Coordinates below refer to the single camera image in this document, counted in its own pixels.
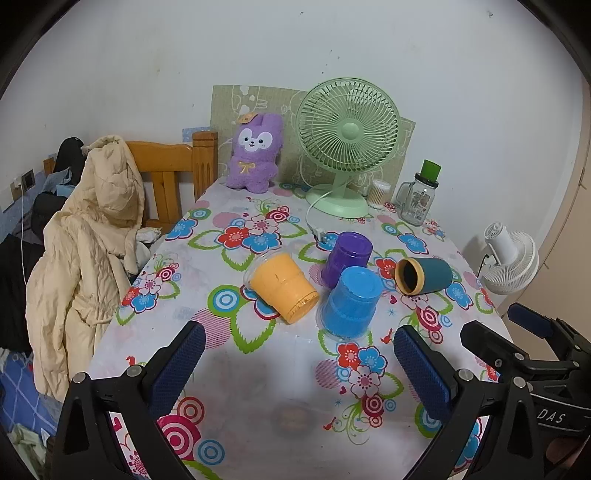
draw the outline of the beige door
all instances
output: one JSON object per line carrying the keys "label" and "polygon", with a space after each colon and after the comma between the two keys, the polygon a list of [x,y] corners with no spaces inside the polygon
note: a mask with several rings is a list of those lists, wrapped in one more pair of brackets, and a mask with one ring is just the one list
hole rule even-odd
{"label": "beige door", "polygon": [[[547,317],[559,317],[591,340],[591,154],[589,150],[589,100],[584,102],[581,143],[580,175],[574,182],[574,203],[564,214],[556,243],[542,263],[532,283],[517,301]],[[509,333],[516,345],[526,350],[530,357],[554,359],[548,344],[521,327],[507,321]]]}

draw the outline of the chair backrest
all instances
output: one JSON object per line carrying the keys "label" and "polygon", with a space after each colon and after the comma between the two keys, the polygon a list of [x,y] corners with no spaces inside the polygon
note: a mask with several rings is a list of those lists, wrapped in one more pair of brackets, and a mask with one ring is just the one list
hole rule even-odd
{"label": "chair backrest", "polygon": [[195,201],[217,179],[217,132],[195,132],[193,145],[127,142],[135,164],[149,173],[154,187],[158,220],[144,219],[145,226],[169,232],[180,220],[177,172],[193,174]]}

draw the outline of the purple cup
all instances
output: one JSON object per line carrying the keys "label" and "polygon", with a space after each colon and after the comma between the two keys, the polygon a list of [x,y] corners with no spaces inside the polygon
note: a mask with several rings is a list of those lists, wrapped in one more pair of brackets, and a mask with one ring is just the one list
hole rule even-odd
{"label": "purple cup", "polygon": [[341,233],[320,273],[324,285],[335,288],[342,271],[347,267],[367,267],[373,249],[372,243],[361,233]]}

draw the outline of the orange cup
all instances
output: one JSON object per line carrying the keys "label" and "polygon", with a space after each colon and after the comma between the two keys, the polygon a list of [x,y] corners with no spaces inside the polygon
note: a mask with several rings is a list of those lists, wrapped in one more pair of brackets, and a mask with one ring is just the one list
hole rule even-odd
{"label": "orange cup", "polygon": [[277,248],[257,257],[244,284],[272,306],[287,323],[301,319],[320,298],[291,255]]}

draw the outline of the fan base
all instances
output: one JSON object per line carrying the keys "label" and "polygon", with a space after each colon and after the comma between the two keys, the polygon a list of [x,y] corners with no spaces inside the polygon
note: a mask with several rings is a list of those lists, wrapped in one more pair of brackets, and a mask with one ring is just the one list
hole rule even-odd
{"label": "fan base", "polygon": [[[333,189],[333,185],[316,185],[306,193],[306,200],[312,205],[319,197]],[[341,218],[361,218],[368,214],[369,208],[360,193],[345,189],[342,195],[332,193],[319,200],[314,208],[321,212]]]}

